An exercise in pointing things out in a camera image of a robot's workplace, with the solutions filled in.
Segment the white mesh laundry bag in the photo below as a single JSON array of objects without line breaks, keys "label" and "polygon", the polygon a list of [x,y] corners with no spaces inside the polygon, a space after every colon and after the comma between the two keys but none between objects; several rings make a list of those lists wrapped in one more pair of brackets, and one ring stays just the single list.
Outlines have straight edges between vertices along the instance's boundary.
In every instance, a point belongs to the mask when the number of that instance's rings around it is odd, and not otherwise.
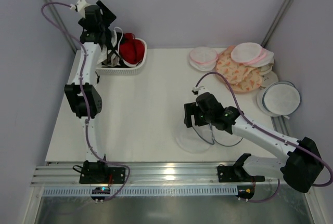
[{"label": "white mesh laundry bag", "polygon": [[212,125],[186,128],[179,126],[174,134],[181,149],[192,154],[200,154],[212,147],[230,148],[240,144],[243,138],[219,131]]}]

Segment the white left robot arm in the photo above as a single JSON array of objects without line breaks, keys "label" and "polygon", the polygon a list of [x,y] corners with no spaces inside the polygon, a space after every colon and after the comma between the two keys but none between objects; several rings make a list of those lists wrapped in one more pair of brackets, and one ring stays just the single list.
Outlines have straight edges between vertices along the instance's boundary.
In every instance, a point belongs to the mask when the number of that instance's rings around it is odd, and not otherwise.
[{"label": "white left robot arm", "polygon": [[97,116],[103,102],[95,88],[96,66],[107,59],[108,51],[114,47],[116,39],[109,26],[116,16],[101,1],[89,4],[78,0],[71,9],[81,15],[79,25],[83,32],[78,40],[81,46],[78,69],[72,82],[65,85],[65,95],[71,111],[80,120],[87,143],[82,171],[100,173],[107,169],[108,163],[97,129]]}]

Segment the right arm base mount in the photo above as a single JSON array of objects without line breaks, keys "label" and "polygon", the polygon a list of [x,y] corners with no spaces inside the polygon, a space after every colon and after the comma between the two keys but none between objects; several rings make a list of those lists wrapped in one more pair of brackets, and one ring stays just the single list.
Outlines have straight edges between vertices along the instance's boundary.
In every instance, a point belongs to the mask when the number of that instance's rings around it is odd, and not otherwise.
[{"label": "right arm base mount", "polygon": [[219,182],[264,182],[264,176],[250,176],[243,167],[219,165],[217,168]]}]

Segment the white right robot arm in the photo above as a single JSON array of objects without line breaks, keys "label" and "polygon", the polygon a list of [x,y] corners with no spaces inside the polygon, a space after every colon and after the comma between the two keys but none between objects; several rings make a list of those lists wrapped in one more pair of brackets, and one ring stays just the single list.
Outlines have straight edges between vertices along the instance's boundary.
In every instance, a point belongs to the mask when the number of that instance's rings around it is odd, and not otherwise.
[{"label": "white right robot arm", "polygon": [[184,124],[188,128],[211,124],[217,130],[247,139],[274,155],[272,159],[243,154],[234,167],[249,176],[283,179],[293,189],[307,193],[324,168],[312,139],[299,140],[261,126],[238,108],[223,107],[209,92],[199,95],[195,102],[184,104],[184,113]]}]

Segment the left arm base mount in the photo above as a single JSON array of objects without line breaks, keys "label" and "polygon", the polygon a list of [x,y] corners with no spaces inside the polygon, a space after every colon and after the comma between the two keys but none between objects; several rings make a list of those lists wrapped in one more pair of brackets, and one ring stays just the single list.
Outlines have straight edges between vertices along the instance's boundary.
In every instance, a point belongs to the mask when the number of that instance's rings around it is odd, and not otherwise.
[{"label": "left arm base mount", "polygon": [[85,161],[82,166],[74,165],[73,170],[80,173],[79,183],[122,184],[125,182],[125,167],[109,167],[106,163]]}]

